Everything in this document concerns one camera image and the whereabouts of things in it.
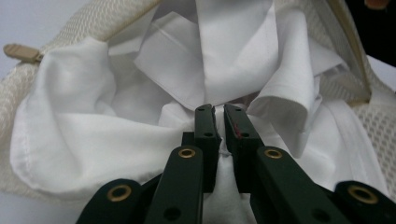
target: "white fabric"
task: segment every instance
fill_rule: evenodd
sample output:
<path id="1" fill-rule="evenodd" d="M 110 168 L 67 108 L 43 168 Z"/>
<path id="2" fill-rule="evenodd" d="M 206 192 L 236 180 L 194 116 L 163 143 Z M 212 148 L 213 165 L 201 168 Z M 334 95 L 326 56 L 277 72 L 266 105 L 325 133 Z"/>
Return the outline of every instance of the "white fabric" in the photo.
<path id="1" fill-rule="evenodd" d="M 224 8 L 230 7 L 229 3 L 221 3 Z M 133 52 L 109 58 L 107 43 L 92 38 L 49 52 L 15 119 L 10 158 L 15 173 L 31 188 L 66 199 L 90 197 L 99 186 L 119 177 L 143 183 L 162 170 L 170 151 L 179 146 L 182 132 L 193 131 L 192 109 L 203 103 L 221 105 L 240 98 L 234 103 L 243 103 L 247 108 L 264 143 L 301 156 L 298 162 L 317 183 L 332 189 L 339 180 L 357 179 L 387 192 L 370 142 L 353 113 L 342 102 L 319 105 L 315 71 L 336 76 L 341 70 L 334 68 L 343 61 L 330 52 L 320 53 L 332 55 L 329 58 L 312 57 L 312 52 L 328 50 L 309 44 L 304 14 L 295 8 L 283 9 L 276 14 L 273 29 L 277 32 L 259 29 L 264 33 L 258 34 L 278 40 L 272 47 L 279 48 L 277 67 L 272 73 L 263 73 L 269 77 L 252 83 L 239 73 L 227 73 L 228 67 L 217 68 L 227 90 L 236 94 L 231 95 L 210 70 L 215 65 L 211 64 L 207 46 L 213 43 L 209 33 L 202 34 L 201 28 L 210 27 L 216 18 L 202 21 L 202 6 L 210 5 L 206 4 L 209 3 L 197 2 L 200 32 L 193 22 L 176 13 L 168 14 L 151 24 L 137 55 Z M 259 12 L 251 16 L 254 24 L 263 27 L 274 22 L 274 18 L 267 21 L 273 11 L 267 2 L 247 2 L 240 10 L 251 10 L 255 4 L 268 6 L 268 11 L 257 9 Z M 249 22 L 252 20 L 241 20 L 238 25 L 249 26 Z M 257 49 L 247 47 L 246 39 L 243 40 L 239 47 L 245 51 L 238 53 L 238 62 L 253 71 L 257 64 L 249 58 L 256 55 Z M 230 59 L 230 52 L 213 50 L 219 60 Z M 272 64 L 269 58 L 263 60 L 260 65 Z M 237 86 L 244 86 L 242 91 L 236 87 L 236 93 L 235 78 L 239 79 Z M 217 88 L 219 93 L 211 95 L 209 90 Z M 250 103 L 255 95 L 245 96 L 254 91 L 261 92 Z M 221 107 L 217 122 L 224 136 Z M 204 220 L 213 220 L 216 213 L 210 215 L 210 211 L 221 212 L 218 202 L 239 200 L 231 196 L 235 188 L 219 191 L 223 190 L 220 186 L 233 183 L 230 164 L 232 157 L 221 153 L 219 185 L 205 200 Z M 232 210 L 242 214 L 233 219 L 234 223 L 252 220 L 246 201 L 241 204 Z"/>
<path id="2" fill-rule="evenodd" d="M 376 87 L 372 87 L 372 98 L 370 99 L 370 105 L 396 107 L 396 95 L 388 94 Z"/>
<path id="3" fill-rule="evenodd" d="M 205 101 L 224 104 L 260 91 L 276 70 L 272 0 L 197 0 Z"/>
<path id="4" fill-rule="evenodd" d="M 157 7 L 153 8 L 146 15 L 134 22 L 134 25 L 128 26 L 119 34 L 110 39 L 108 45 L 108 55 L 120 55 L 126 53 L 137 53 L 143 42 L 143 38 L 149 28 L 149 24 L 154 17 Z"/>

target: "crumpled white cloth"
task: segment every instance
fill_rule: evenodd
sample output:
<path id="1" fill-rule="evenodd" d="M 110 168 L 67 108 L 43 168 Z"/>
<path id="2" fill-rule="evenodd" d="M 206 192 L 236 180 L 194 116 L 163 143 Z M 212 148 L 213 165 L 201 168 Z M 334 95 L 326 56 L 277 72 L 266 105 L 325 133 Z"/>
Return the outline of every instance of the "crumpled white cloth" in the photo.
<path id="1" fill-rule="evenodd" d="M 198 24 L 170 13 L 149 26 L 150 12 L 135 29 L 140 35 L 110 41 L 110 49 L 88 37 L 50 51 L 15 118 L 14 172 L 65 199 L 90 197 L 120 177 L 144 183 L 162 171 L 182 133 L 193 131 L 195 107 L 218 105 L 224 136 L 221 105 L 231 101 L 247 110 L 266 145 L 301 157 L 320 185 L 355 179 L 387 193 L 359 120 L 344 102 L 323 103 L 318 94 L 319 75 L 341 76 L 344 61 L 307 36 L 300 10 L 275 13 L 272 1 L 234 4 L 197 1 Z M 237 11 L 236 30 L 233 14 L 216 8 Z M 233 183 L 232 156 L 220 154 L 219 186 Z M 219 202 L 233 199 L 240 204 L 230 211 L 242 215 L 229 223 L 254 222 L 248 196 L 219 186 L 205 199 L 204 220 L 224 223 L 215 218 Z"/>

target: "bag zipper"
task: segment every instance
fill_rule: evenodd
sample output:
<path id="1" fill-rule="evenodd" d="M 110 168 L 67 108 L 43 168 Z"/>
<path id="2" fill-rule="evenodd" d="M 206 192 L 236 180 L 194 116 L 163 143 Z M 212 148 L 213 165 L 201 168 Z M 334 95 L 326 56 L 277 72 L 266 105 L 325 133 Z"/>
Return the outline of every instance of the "bag zipper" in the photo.
<path id="1" fill-rule="evenodd" d="M 7 44 L 3 51 L 9 58 L 21 60 L 23 63 L 40 63 L 44 57 L 40 50 L 19 44 Z"/>

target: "brass grommet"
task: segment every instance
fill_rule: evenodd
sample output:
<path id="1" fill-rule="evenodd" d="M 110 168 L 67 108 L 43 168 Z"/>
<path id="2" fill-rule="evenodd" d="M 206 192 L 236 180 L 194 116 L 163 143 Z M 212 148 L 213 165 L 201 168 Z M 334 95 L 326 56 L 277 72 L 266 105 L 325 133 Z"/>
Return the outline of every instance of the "brass grommet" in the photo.
<path id="1" fill-rule="evenodd" d="M 264 151 L 265 156 L 272 158 L 272 159 L 280 159 L 282 158 L 282 153 L 276 149 L 267 149 Z"/>
<path id="2" fill-rule="evenodd" d="M 378 197 L 370 190 L 364 187 L 351 185 L 347 188 L 347 192 L 356 200 L 362 203 L 375 204 L 378 203 Z"/>
<path id="3" fill-rule="evenodd" d="M 115 195 L 116 190 L 123 190 L 123 193 L 121 193 L 120 195 Z M 127 199 L 131 195 L 131 193 L 132 189 L 128 185 L 118 185 L 108 191 L 107 198 L 111 202 L 117 203 Z"/>
<path id="4" fill-rule="evenodd" d="M 192 150 L 192 149 L 189 149 L 189 148 L 184 148 L 184 149 L 181 149 L 181 150 L 178 152 L 178 155 L 179 155 L 181 158 L 188 159 L 188 158 L 191 158 L 191 157 L 195 156 L 195 151 Z"/>

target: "white surface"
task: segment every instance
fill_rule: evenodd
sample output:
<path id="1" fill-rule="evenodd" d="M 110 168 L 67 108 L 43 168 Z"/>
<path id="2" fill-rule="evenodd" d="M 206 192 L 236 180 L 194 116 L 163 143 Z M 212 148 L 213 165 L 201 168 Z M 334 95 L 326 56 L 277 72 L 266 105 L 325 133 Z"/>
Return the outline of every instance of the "white surface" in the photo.
<path id="1" fill-rule="evenodd" d="M 396 92 L 396 68 L 371 56 L 368 56 L 367 58 L 379 79 Z"/>
<path id="2" fill-rule="evenodd" d="M 2 224 L 76 223 L 81 211 L 0 192 Z"/>
<path id="3" fill-rule="evenodd" d="M 0 0 L 0 78 L 19 61 L 9 59 L 3 46 L 18 43 L 40 48 L 50 42 L 68 19 L 90 0 Z"/>

